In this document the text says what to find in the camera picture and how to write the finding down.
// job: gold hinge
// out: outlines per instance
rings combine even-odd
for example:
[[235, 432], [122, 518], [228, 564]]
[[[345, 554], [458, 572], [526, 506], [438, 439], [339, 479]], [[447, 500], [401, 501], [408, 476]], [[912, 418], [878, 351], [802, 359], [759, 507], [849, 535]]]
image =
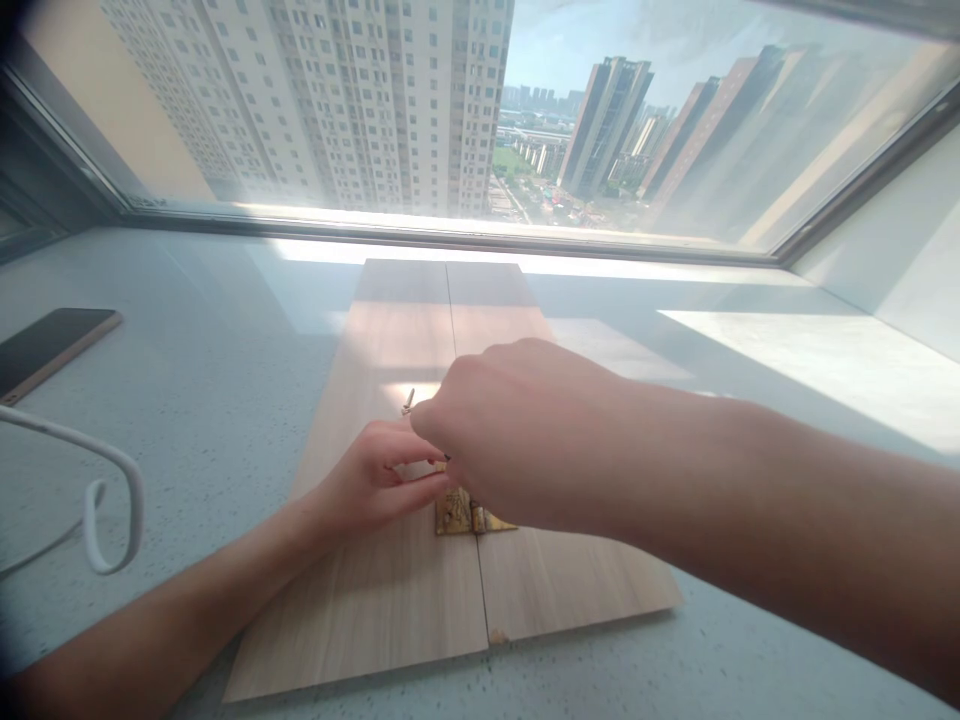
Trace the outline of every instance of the gold hinge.
[[[443, 463], [437, 469], [443, 470]], [[488, 532], [516, 530], [489, 510], [470, 499], [463, 488], [451, 488], [436, 503], [437, 535], [483, 535]]]

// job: speckled white countertop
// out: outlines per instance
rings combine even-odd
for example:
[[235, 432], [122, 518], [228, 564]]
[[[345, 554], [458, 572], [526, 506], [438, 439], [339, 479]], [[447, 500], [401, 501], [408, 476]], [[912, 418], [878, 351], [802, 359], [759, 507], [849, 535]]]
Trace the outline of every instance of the speckled white countertop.
[[[130, 567], [98, 577], [86, 567], [80, 543], [71, 541], [0, 582], [0, 632], [15, 667], [279, 507], [366, 253], [398, 251], [110, 229], [0, 268], [0, 337], [57, 307], [123, 313], [120, 328], [19, 407], [123, 448], [147, 482], [146, 535]], [[905, 428], [898, 420], [903, 403], [927, 402], [914, 407], [916, 417], [942, 427], [940, 406], [922, 399], [936, 393], [916, 385], [927, 380], [897, 375], [919, 362], [922, 346], [890, 336], [886, 326], [792, 275], [498, 257], [521, 261], [563, 344], [628, 377], [757, 400], [865, 442], [958, 462], [939, 452], [942, 429], [931, 434], [923, 423]], [[744, 329], [760, 315], [783, 322]], [[737, 332], [729, 326], [733, 316]], [[798, 363], [791, 339], [771, 327], [811, 317], [829, 322], [804, 326], [809, 357]], [[850, 390], [855, 364], [834, 360], [847, 350], [856, 359], [864, 343], [878, 338], [896, 345], [897, 362], [871, 368], [871, 382], [884, 382], [885, 394], [866, 402], [867, 393]], [[884, 372], [890, 378], [876, 377]], [[944, 382], [948, 394], [960, 387], [956, 368], [938, 372], [941, 396]], [[839, 383], [838, 373], [847, 373]], [[78, 515], [83, 488], [104, 468], [82, 451], [0, 426], [0, 561]], [[110, 477], [102, 530], [116, 553], [125, 500], [120, 480]], [[957, 717], [830, 643], [676, 574], [687, 604], [673, 613], [221, 706], [234, 643], [174, 716]]]

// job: smartphone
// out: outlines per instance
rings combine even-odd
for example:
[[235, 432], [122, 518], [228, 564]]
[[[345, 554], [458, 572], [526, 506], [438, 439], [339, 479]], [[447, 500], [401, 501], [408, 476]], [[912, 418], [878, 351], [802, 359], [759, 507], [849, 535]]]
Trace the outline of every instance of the smartphone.
[[0, 403], [15, 405], [122, 320], [116, 310], [59, 308], [0, 343]]

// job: sky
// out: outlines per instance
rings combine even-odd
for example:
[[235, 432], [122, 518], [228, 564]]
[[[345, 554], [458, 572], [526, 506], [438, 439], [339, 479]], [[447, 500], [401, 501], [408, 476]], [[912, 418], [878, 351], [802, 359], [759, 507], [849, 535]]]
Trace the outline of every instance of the sky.
[[651, 105], [683, 105], [693, 85], [722, 77], [764, 45], [819, 42], [827, 51], [902, 57], [916, 41], [743, 0], [516, 0], [506, 85], [585, 90], [606, 56], [650, 60]]

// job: white cable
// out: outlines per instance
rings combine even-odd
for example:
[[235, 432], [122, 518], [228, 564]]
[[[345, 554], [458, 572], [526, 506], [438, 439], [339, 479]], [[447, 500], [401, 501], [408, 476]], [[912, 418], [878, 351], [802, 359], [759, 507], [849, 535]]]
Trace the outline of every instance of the white cable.
[[127, 479], [127, 487], [130, 491], [130, 537], [127, 541], [127, 550], [118, 562], [111, 565], [103, 558], [103, 554], [100, 552], [100, 543], [97, 539], [97, 506], [100, 505], [100, 501], [106, 493], [106, 484], [103, 480], [94, 480], [87, 486], [84, 496], [83, 517], [81, 520], [72, 525], [69, 530], [53, 542], [0, 569], [0, 575], [23, 567], [45, 552], [53, 549], [66, 540], [67, 536], [69, 536], [80, 523], [83, 524], [83, 540], [87, 551], [87, 560], [90, 562], [90, 567], [93, 568], [95, 573], [99, 575], [110, 575], [129, 565], [130, 561], [136, 557], [137, 551], [140, 549], [140, 541], [143, 538], [143, 479], [140, 477], [140, 468], [137, 466], [137, 463], [134, 462], [129, 455], [121, 452], [112, 445], [107, 445], [101, 440], [92, 438], [89, 435], [84, 435], [71, 428], [47, 422], [42, 418], [28, 415], [19, 410], [0, 406], [0, 422], [8, 422], [27, 430], [49, 435], [50, 437], [63, 440], [77, 447], [82, 447], [85, 450], [96, 453], [100, 457], [106, 458], [123, 472], [124, 477]]

